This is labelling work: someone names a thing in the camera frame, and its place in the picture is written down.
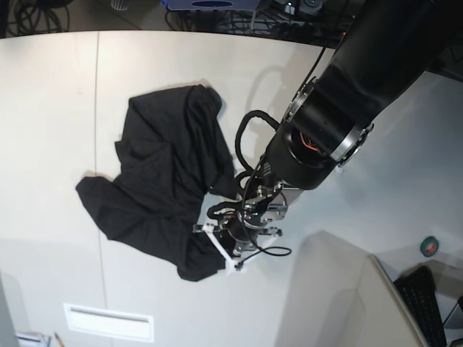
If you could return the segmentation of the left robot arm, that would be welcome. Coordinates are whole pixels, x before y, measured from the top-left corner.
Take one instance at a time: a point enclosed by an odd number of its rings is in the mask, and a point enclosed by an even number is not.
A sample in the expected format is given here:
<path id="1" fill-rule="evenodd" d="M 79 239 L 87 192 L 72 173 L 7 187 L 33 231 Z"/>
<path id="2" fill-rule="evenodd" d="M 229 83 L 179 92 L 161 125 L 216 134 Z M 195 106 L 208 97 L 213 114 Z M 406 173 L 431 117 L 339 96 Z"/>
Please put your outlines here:
<path id="1" fill-rule="evenodd" d="M 366 1 L 321 75 L 309 73 L 281 121 L 259 118 L 274 136 L 256 166 L 237 176 L 239 199 L 207 212 L 194 232 L 206 234 L 225 257 L 263 248 L 261 236 L 280 236 L 282 220 L 305 191 L 318 188 L 365 143 L 374 119 L 429 68 L 462 26 L 460 1 Z"/>

